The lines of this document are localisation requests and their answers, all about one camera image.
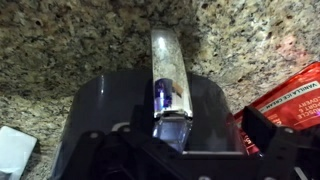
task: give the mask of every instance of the black plastic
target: black plastic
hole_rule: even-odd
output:
[[[193,106],[193,127],[186,150],[242,151],[233,118],[221,88],[207,78],[188,74]],[[58,150],[52,179],[59,179],[76,143],[86,131],[111,132],[120,122],[152,135],[153,96],[151,71],[124,71],[101,75],[86,83],[74,97]]]

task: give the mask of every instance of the kitchen counter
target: kitchen counter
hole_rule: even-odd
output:
[[[0,126],[39,141],[24,179],[48,177],[82,84],[103,72],[151,68],[150,27],[174,29],[186,69],[217,82],[232,112],[319,59],[314,0],[22,0],[0,7]]]

